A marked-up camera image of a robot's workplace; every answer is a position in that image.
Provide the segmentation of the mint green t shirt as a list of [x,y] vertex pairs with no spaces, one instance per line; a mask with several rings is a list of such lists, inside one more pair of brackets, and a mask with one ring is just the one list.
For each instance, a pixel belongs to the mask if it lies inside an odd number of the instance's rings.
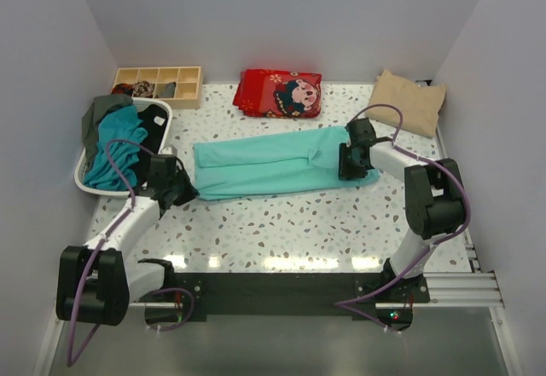
[[338,178],[339,145],[347,141],[346,130],[335,126],[196,143],[195,186],[204,200],[226,200],[376,183],[377,171],[356,180]]

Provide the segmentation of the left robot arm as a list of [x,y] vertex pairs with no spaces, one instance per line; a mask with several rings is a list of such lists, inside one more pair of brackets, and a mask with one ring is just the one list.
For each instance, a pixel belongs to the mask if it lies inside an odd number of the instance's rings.
[[177,290],[171,262],[144,258],[130,269],[127,258],[168,210],[197,196],[177,156],[153,156],[146,187],[136,189],[114,220],[94,238],[61,253],[57,318],[117,326],[131,302],[148,294],[158,301],[171,299]]

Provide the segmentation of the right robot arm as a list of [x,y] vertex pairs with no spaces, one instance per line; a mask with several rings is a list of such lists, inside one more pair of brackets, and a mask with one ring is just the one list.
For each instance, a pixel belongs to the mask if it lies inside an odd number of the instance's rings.
[[470,218],[468,197],[453,159],[426,159],[378,137],[368,119],[350,121],[349,140],[340,144],[338,177],[356,180],[372,170],[383,171],[404,184],[404,239],[383,266],[382,296],[400,301],[410,292],[409,278],[421,275],[439,244],[459,235]]

